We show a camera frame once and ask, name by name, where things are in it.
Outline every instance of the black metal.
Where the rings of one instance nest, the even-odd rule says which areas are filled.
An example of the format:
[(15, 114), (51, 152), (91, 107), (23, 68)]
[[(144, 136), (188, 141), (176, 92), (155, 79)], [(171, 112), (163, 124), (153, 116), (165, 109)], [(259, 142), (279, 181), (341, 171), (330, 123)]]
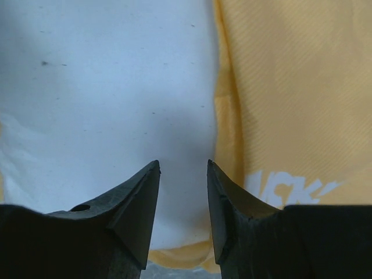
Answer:
[(139, 278), (160, 179), (153, 161), (69, 212), (0, 206), (1, 278)]
[(372, 278), (372, 206), (278, 210), (208, 163), (208, 199), (222, 278)]

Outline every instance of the white cloth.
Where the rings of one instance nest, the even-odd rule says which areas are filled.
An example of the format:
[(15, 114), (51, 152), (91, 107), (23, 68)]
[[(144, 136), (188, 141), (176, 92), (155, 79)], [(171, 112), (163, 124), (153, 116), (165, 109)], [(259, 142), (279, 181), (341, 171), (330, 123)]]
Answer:
[(69, 210), (159, 159), (151, 249), (208, 239), (209, 0), (3, 0), (0, 37), (6, 203)]

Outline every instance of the yellow fabric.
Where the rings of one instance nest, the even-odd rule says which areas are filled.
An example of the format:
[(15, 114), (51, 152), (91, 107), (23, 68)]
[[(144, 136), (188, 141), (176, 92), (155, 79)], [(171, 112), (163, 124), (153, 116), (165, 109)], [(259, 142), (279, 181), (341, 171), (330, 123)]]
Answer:
[[(281, 171), (303, 177), (308, 187), (321, 181), (312, 192), (319, 203), (371, 203), (372, 2), (214, 4), (220, 38), (216, 162), (242, 187), (261, 170), (260, 194), (269, 175)], [(320, 195), (334, 181), (338, 186)], [(275, 188), (283, 204), (292, 192), (292, 185)], [(206, 247), (151, 259), (170, 267), (205, 259), (204, 268), (216, 271)], [(180, 253), (182, 259), (175, 257)]]

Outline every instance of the white fabric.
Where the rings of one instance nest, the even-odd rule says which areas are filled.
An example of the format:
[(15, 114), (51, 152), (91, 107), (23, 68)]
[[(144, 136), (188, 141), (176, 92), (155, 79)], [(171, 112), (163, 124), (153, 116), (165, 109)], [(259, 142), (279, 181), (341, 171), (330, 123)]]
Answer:
[(69, 210), (151, 160), (151, 248), (208, 239), (218, 46), (209, 0), (2, 0), (5, 202)]

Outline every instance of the dark spot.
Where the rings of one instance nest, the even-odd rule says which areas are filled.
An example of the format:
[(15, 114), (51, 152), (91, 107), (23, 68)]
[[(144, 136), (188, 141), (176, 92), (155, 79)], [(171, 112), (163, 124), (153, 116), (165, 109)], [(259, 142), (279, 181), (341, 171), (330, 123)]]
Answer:
[(78, 211), (85, 211), (85, 210), (88, 210), (89, 208), (91, 208), (90, 205), (77, 205), (75, 206), (74, 208), (72, 208), (72, 212), (78, 212)]

